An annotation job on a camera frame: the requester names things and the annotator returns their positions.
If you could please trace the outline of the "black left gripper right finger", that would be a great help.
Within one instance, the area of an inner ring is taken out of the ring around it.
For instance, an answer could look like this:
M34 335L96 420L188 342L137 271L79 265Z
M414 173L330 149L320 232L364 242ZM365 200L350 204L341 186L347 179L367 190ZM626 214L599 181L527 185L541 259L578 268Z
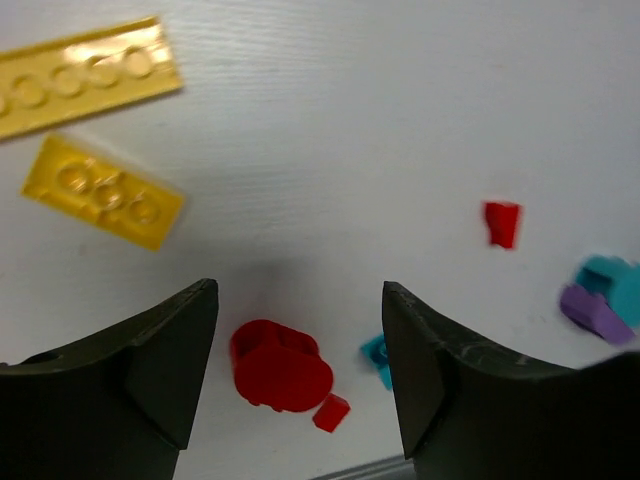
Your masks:
M382 290L406 458L420 479L635 479L639 356L571 369L504 347L408 289Z

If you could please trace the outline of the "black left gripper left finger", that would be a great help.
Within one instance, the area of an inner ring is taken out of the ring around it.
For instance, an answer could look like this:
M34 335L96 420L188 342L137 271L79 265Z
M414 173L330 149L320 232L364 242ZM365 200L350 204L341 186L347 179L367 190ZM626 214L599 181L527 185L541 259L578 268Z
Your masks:
M202 279L88 337L1 366L4 479L170 479L218 315Z

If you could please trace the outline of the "small red lego tile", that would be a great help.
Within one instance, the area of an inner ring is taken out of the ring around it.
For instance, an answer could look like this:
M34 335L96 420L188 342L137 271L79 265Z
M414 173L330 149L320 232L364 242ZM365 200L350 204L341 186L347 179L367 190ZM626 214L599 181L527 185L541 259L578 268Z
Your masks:
M333 433L350 411L347 400L330 393L313 415L312 421L318 429Z

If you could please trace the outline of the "large red rounded lego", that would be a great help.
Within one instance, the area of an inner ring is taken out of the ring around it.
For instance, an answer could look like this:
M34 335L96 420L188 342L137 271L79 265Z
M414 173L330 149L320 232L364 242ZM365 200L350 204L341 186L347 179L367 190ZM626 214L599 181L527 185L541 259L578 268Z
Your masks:
M256 319L233 333L229 347L236 390L254 406L306 412L332 389L333 371L304 332Z

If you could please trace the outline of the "red lego slope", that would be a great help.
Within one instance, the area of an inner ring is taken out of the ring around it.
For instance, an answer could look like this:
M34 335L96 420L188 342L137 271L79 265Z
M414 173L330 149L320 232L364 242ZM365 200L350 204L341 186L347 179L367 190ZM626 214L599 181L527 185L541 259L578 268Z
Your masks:
M505 250L516 248L523 207L512 202L485 202L483 216L488 229L488 243Z

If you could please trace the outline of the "short yellow lego plate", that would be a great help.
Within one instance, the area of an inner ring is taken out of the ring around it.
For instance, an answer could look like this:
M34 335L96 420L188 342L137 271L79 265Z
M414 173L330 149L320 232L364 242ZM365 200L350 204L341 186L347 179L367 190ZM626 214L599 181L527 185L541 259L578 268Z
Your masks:
M185 205L181 192L60 133L43 141L21 194L152 251Z

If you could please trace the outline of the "long yellow lego plate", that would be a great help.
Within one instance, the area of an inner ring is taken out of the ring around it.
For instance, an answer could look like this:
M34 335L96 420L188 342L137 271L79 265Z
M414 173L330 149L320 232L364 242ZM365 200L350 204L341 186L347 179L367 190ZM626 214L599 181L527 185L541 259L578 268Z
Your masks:
M3 141L182 89L157 17L1 54Z

